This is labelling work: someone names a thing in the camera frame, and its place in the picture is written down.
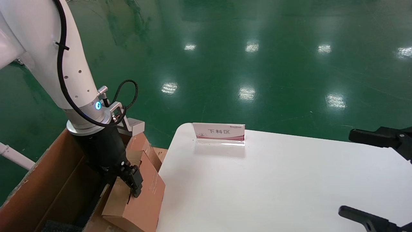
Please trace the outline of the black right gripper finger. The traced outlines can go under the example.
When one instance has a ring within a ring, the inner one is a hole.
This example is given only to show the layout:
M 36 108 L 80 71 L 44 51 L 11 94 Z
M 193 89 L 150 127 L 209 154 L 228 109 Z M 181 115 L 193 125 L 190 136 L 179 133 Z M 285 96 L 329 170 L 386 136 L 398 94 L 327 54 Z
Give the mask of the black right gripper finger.
M 392 148 L 405 160 L 412 161 L 412 128 L 379 127 L 376 131 L 352 129 L 349 141 L 375 147 Z
M 389 220 L 348 206 L 341 206 L 338 215 L 348 220 L 359 223 L 367 232 L 411 232 L 412 223 L 402 227 Z

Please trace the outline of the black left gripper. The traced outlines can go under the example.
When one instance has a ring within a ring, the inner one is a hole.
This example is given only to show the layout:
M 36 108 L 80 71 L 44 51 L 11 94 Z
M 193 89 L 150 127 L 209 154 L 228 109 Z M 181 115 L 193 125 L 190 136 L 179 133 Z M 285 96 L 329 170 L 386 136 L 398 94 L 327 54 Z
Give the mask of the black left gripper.
M 120 177 L 129 186 L 133 197 L 141 194 L 143 178 L 140 169 L 127 160 L 125 145 L 117 128 L 105 127 L 91 135 L 73 137 L 86 156 L 88 165 L 103 180 L 112 183 Z

